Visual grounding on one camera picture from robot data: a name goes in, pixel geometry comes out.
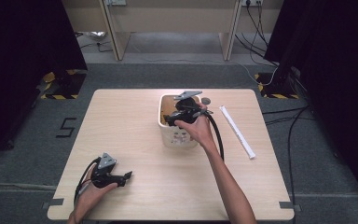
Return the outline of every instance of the white basket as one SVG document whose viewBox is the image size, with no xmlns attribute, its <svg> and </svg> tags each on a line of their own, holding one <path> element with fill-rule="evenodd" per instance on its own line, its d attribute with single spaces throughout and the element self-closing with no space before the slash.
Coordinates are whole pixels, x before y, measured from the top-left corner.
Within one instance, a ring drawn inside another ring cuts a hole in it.
<svg viewBox="0 0 358 224">
<path fill-rule="evenodd" d="M 166 147 L 195 147 L 198 142 L 190 138 L 190 134 L 185 129 L 177 126 L 170 127 L 166 124 L 164 115 L 170 115 L 176 110 L 175 104 L 178 102 L 173 97 L 177 94 L 162 95 L 158 107 L 158 126 L 161 129 L 162 142 Z M 196 102 L 200 101 L 199 96 L 193 96 Z"/>
</svg>

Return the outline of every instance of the human arm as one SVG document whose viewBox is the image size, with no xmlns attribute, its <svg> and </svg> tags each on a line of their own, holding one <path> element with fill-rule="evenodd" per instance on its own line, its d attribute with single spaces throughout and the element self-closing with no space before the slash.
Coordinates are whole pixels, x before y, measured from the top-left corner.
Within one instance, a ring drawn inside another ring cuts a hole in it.
<svg viewBox="0 0 358 224">
<path fill-rule="evenodd" d="M 175 124 L 184 128 L 204 148 L 231 223 L 256 223 L 249 201 L 217 151 L 209 120 L 201 115 L 192 124 L 181 120 L 177 120 Z"/>
<path fill-rule="evenodd" d="M 117 183 L 110 184 L 104 188 L 98 189 L 91 182 L 91 173 L 95 164 L 89 168 L 85 182 L 83 183 L 81 194 L 77 197 L 74 211 L 69 215 L 68 224 L 81 223 L 86 214 L 97 205 L 101 198 L 110 190 L 117 188 Z"/>
</svg>

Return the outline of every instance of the human hand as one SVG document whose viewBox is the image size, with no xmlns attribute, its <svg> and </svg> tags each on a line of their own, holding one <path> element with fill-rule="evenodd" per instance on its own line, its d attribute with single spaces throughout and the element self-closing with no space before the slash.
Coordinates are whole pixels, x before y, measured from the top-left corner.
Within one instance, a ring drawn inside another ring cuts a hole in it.
<svg viewBox="0 0 358 224">
<path fill-rule="evenodd" d="M 93 164 L 87 172 L 85 181 L 83 182 L 81 194 L 78 195 L 75 209 L 69 216 L 67 223 L 79 223 L 84 216 L 97 205 L 101 198 L 110 190 L 117 188 L 117 183 L 112 183 L 104 188 L 97 188 L 92 183 L 91 174 L 96 164 Z"/>
<path fill-rule="evenodd" d="M 198 103 L 198 105 L 201 109 L 207 109 L 207 106 L 202 103 Z M 194 140 L 200 143 L 202 147 L 209 148 L 208 146 L 210 144 L 214 145 L 210 121 L 205 115 L 198 116 L 196 121 L 192 124 L 186 123 L 182 120 L 176 120 L 175 125 L 179 128 L 185 129 Z"/>
</svg>

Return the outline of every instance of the white stick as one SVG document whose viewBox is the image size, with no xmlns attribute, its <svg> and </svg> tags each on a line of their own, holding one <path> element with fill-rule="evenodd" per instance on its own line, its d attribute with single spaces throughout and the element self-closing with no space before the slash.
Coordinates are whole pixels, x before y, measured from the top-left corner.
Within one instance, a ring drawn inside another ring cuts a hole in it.
<svg viewBox="0 0 358 224">
<path fill-rule="evenodd" d="M 240 130 L 237 128 L 237 125 L 235 125 L 234 120 L 232 120 L 231 116 L 228 114 L 226 108 L 222 105 L 219 107 L 220 110 L 223 112 L 223 115 L 225 116 L 226 120 L 228 121 L 229 125 L 231 126 L 234 133 L 237 135 L 238 139 L 240 140 L 241 144 L 245 148 L 246 152 L 248 153 L 249 159 L 253 159 L 255 157 L 255 153 L 252 151 L 249 144 L 246 142 L 245 138 L 241 134 Z"/>
</svg>

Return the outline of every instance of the gray carpet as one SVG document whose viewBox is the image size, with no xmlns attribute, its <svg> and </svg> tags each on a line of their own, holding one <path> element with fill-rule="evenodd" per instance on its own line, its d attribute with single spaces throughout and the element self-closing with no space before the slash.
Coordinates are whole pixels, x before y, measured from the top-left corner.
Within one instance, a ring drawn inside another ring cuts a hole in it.
<svg viewBox="0 0 358 224">
<path fill-rule="evenodd" d="M 61 223 L 48 220 L 42 205 L 53 197 L 92 94 L 98 89 L 252 89 L 263 112 L 307 104 L 305 100 L 261 97 L 256 84 L 239 65 L 118 63 L 88 67 L 77 99 L 38 99 L 14 139 L 15 147 L 0 151 L 0 223 Z M 247 67 L 252 76 L 273 71 L 268 66 Z M 291 118 L 296 112 L 266 114 L 264 118 Z M 75 127 L 72 136 L 56 138 L 68 134 L 60 130 L 65 118 L 76 118 L 67 121 L 68 126 Z M 358 223 L 358 184 L 351 170 L 335 156 L 312 109 L 301 118 L 291 141 L 296 203 L 302 208 L 296 213 L 296 223 Z M 267 126 L 290 195 L 287 138 L 292 122 Z"/>
</svg>

